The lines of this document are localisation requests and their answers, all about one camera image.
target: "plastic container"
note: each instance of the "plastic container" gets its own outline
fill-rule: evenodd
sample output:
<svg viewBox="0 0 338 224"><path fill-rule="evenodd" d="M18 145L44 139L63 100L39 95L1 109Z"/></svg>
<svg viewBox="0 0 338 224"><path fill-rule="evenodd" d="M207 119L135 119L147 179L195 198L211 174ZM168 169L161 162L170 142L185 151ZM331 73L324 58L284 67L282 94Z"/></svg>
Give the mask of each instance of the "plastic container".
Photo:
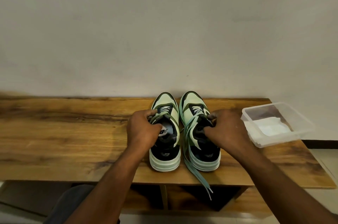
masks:
<svg viewBox="0 0 338 224"><path fill-rule="evenodd" d="M242 120L249 137L259 148L303 138L314 124L284 102L246 107Z"/></svg>

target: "right hand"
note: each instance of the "right hand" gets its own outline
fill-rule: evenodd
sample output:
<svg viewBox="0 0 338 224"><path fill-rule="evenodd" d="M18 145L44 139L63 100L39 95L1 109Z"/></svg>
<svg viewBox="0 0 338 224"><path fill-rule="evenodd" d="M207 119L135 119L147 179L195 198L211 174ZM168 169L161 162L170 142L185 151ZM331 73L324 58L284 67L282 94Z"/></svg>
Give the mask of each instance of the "right hand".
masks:
<svg viewBox="0 0 338 224"><path fill-rule="evenodd" d="M204 127L205 135L230 155L245 154L247 149L254 147L243 121L236 113L220 109L212 112L208 118L217 118L217 123L213 128Z"/></svg>

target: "light green shoelace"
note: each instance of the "light green shoelace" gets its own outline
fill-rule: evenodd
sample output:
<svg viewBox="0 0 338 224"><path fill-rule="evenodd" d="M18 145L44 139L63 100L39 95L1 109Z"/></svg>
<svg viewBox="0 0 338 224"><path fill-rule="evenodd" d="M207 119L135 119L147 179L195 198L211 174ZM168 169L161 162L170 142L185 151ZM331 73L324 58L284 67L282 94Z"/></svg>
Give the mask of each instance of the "light green shoelace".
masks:
<svg viewBox="0 0 338 224"><path fill-rule="evenodd" d="M203 115L204 113L198 111L188 122L187 125L184 127L184 143L183 143L183 155L184 155L184 163L186 164L187 168L195 177L200 181L200 183L205 187L209 198L211 200L210 192L213 191L210 188L209 183L205 180L205 178L199 173L199 171L193 166L192 162L187 158L187 154L189 153L189 138L188 134L190 130L195 127L197 124L198 116Z"/></svg>

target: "white wall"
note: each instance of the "white wall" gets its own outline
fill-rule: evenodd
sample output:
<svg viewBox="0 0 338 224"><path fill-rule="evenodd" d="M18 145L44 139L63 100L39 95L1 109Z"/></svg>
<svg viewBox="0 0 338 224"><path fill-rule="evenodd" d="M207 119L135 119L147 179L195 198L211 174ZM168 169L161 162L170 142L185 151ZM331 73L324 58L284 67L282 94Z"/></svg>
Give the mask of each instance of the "white wall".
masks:
<svg viewBox="0 0 338 224"><path fill-rule="evenodd" d="M0 90L269 97L336 139L338 0L0 0Z"/></svg>

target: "new balance sneaker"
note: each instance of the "new balance sneaker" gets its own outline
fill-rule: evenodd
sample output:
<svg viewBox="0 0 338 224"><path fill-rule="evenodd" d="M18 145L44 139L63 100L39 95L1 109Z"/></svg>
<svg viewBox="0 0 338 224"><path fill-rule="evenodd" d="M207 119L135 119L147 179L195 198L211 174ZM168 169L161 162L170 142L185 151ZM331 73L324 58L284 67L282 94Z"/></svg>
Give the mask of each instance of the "new balance sneaker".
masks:
<svg viewBox="0 0 338 224"><path fill-rule="evenodd" d="M196 92L185 93L180 101L180 118L184 125L184 162L188 169L204 185L209 196L212 190L208 182L196 170L213 171L219 167L220 148L204 134L204 127L213 127L208 119L210 114L205 102Z"/></svg>
<svg viewBox="0 0 338 224"><path fill-rule="evenodd" d="M180 165L181 159L177 103L170 93L164 92L155 99L151 109L156 109L157 113L149 122L162 124L162 130L149 150L150 164L160 172L173 171Z"/></svg>

